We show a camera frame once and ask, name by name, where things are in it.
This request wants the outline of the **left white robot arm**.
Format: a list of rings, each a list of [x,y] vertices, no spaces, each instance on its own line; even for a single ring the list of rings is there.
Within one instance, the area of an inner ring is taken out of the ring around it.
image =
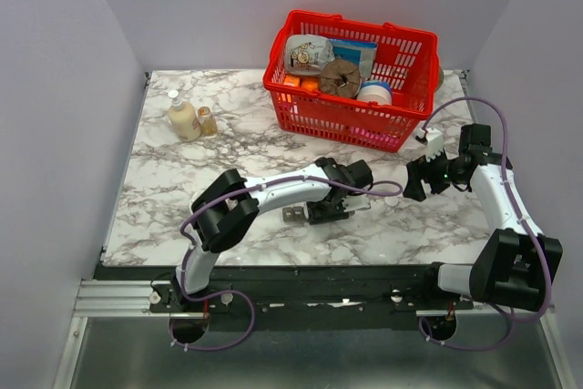
[[[183,312],[195,310],[220,254],[239,244],[260,215],[303,204],[311,225],[348,219],[370,203],[363,191],[373,173],[363,160],[344,166],[319,158],[303,169],[279,177],[244,178],[236,169],[221,173],[189,201],[190,217],[180,233],[190,240],[176,268],[171,301]]]

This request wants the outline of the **grey weekly pill organizer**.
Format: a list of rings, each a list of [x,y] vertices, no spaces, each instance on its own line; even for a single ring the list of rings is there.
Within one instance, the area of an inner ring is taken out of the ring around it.
[[[292,206],[285,207],[281,211],[282,219],[284,222],[307,222],[308,221],[308,211],[305,206]]]

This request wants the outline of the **white bottle cap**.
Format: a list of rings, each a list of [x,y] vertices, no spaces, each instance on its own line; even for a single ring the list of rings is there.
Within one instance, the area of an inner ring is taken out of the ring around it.
[[[385,198],[384,202],[387,206],[394,207],[399,203],[398,198]]]

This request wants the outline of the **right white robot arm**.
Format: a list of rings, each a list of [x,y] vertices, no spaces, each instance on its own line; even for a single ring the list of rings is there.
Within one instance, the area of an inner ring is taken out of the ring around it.
[[[410,161],[404,196],[423,201],[453,187],[476,194],[491,235],[472,264],[439,263],[436,277],[419,286],[421,302],[442,307],[452,293],[478,302],[530,312],[544,303],[562,257],[562,246],[528,217],[514,183],[511,164],[491,148],[491,128],[461,129],[458,155],[447,157],[442,133],[421,129],[424,155]]]

